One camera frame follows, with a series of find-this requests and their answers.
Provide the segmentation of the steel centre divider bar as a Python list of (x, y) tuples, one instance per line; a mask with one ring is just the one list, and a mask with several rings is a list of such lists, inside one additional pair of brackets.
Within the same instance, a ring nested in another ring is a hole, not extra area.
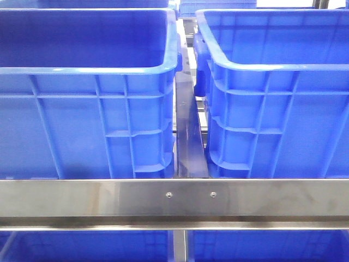
[(196, 98), (190, 71), (185, 21), (177, 20), (182, 70), (176, 73), (177, 176), (209, 178)]

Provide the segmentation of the large blue crate left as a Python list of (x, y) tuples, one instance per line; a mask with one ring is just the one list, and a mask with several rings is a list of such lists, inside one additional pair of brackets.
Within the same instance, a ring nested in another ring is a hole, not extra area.
[(1, 9), (1, 178), (171, 178), (175, 12)]

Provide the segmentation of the large blue crate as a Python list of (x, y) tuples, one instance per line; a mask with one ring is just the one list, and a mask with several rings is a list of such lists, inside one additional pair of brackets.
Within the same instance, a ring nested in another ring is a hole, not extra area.
[(348, 177), (348, 10), (201, 9), (215, 178)]
[(1, 9), (1, 178), (171, 178), (175, 12)]

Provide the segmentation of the large blue crate right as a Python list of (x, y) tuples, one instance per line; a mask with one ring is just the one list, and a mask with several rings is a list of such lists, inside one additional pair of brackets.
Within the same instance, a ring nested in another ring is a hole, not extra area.
[(348, 177), (348, 10), (201, 9), (215, 178)]

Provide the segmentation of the blue crate lower right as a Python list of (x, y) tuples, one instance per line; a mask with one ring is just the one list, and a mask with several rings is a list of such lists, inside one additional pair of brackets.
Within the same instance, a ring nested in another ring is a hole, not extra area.
[(190, 261), (348, 261), (345, 230), (195, 230)]

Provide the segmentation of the blue crate rear right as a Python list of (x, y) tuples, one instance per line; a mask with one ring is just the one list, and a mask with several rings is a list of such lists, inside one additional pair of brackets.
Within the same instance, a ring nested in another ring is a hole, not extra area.
[(256, 7), (256, 0), (188, 0), (180, 2), (179, 16), (195, 17), (195, 12), (201, 9), (255, 9)]

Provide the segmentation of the blue crate rear left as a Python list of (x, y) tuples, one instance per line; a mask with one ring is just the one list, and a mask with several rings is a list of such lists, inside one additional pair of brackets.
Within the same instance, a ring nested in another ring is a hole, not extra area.
[(177, 10), (178, 1), (167, 0), (45, 0), (37, 1), (41, 8), (171, 8)]

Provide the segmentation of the blue crate lower left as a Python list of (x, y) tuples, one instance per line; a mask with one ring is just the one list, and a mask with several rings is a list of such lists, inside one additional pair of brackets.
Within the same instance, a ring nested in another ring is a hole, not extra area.
[(19, 231), (1, 261), (173, 261), (169, 231)]

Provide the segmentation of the steel lower vertical post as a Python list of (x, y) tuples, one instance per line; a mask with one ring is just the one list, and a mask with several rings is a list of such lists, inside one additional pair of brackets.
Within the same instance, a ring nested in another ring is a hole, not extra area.
[(188, 261), (188, 244), (186, 230), (175, 230), (173, 232), (173, 254), (174, 261), (176, 262)]

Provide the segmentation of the steel shelf front rail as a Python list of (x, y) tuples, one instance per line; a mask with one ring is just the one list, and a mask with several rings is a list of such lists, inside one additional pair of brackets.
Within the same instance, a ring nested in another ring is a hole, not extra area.
[(345, 179), (1, 181), (5, 231), (347, 228)]

